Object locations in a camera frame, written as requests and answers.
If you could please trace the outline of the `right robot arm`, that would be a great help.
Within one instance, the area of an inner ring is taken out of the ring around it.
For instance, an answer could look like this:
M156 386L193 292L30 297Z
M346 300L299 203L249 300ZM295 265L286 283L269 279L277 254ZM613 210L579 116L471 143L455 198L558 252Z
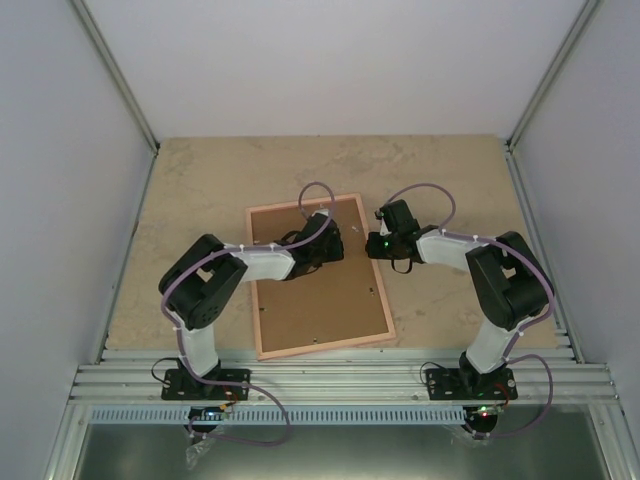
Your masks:
M369 258L396 263L444 265L471 276L484 315L475 339L461 354L459 387L481 399L495 387L517 340L555 306L554 289L524 238L515 231L491 238L422 228L403 200L376 213L380 230L368 235Z

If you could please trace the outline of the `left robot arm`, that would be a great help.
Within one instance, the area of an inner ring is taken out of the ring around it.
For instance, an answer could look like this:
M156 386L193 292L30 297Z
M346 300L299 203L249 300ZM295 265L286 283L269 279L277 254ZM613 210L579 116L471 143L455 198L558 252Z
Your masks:
M291 281L326 263L344 259L331 211L320 209L299 231L267 245L231 245L212 234L199 238L159 283L161 311L176 331L185 388L197 399L218 390L220 359L214 322L238 286L254 281Z

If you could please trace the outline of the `right circuit board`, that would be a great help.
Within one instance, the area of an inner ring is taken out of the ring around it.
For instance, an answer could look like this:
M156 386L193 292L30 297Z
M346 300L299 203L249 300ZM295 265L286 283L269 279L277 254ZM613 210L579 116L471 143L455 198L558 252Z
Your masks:
M504 404L493 404L487 406L479 406L474 414L480 417L497 416L504 410Z

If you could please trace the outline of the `circuit board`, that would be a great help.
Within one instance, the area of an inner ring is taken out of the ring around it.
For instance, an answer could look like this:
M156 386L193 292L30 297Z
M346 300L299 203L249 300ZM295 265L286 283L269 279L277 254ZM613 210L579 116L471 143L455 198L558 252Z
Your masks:
M480 417L497 416L504 410L504 404L493 404L487 406L479 406L474 414Z
M229 404L219 406L197 407L189 411L188 418L193 422L223 422L233 412Z

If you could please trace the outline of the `left circuit board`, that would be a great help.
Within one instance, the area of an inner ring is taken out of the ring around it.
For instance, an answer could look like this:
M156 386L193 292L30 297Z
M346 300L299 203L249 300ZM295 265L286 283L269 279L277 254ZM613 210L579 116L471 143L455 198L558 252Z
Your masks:
M193 422L223 422L233 412L229 404L219 406L197 407L189 411L188 418Z

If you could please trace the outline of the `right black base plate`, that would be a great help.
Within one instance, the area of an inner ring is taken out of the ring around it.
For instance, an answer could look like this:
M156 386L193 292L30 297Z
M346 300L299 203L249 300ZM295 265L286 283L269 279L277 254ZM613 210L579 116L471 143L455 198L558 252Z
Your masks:
M513 371L498 369L488 374L459 368L429 368L422 380L431 400L511 401L519 397Z

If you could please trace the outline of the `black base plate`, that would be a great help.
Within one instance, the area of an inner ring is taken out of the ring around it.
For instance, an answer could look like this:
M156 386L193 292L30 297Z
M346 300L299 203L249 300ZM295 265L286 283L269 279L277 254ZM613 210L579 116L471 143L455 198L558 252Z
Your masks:
M223 385L204 384L194 379L183 367L169 369L164 376L161 399L165 401L183 400L246 400L248 388L242 383L251 379L250 369L215 369L205 376L206 380L223 382Z
M431 400L511 401L519 397L513 371L498 369L488 374L459 368L429 368L422 380Z

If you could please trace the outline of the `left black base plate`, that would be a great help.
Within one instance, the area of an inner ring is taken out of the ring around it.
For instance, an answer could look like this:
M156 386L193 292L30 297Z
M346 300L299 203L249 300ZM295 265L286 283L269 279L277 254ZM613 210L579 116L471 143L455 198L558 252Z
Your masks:
M250 369L215 369L205 376L206 380L223 382L223 385L204 384L194 379L183 367L169 369L164 376L161 399L165 401L183 400L246 400L248 388L242 383L251 379Z

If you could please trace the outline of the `aluminium rail beam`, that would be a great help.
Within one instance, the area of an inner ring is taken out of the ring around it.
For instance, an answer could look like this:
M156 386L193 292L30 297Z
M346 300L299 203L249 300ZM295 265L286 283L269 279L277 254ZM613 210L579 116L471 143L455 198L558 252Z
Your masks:
M534 405L554 395L562 404L615 404L618 389L603 364L578 363L569 348L537 349L535 359L514 365L519 404ZM161 385L151 370L170 367L165 350L108 350L97 364L77 369L69 400L75 404L156 404ZM274 395L285 405L428 404L420 379L426 360L447 367L457 363L453 350L356 348L259 361L251 350L223 350L226 368L251 370L250 403L268 403Z

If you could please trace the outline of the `right aluminium corner post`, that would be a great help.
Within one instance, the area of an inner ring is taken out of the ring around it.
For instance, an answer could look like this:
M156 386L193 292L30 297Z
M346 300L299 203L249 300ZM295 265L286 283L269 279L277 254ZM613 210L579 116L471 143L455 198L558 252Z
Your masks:
M561 75L602 4L603 2L600 0L587 0L582 2L576 17L560 42L558 49L542 75L523 113L516 122L513 131L504 142L506 150L509 153L514 152L518 143L523 138L534 116L549 95L552 87Z

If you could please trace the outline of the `aluminium corner post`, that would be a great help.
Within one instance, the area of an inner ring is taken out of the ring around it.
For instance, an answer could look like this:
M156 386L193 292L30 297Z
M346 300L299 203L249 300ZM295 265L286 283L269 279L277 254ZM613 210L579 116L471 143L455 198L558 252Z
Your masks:
M153 133L87 2L84 0L70 0L68 4L104 65L140 134L153 154L156 155L159 151L160 142Z
M558 49L542 75L523 113L516 122L513 131L504 142L506 150L509 153L514 152L518 143L523 138L534 116L549 95L552 87L561 75L602 4L603 2L600 0L587 0L582 2L576 17L560 42Z

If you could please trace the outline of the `left aluminium corner post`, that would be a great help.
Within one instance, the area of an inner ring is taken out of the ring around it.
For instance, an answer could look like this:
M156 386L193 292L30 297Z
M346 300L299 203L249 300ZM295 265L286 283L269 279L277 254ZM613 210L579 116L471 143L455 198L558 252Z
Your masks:
M68 4L104 65L140 134L153 154L156 155L159 151L160 142L153 133L87 2L84 0L70 0Z

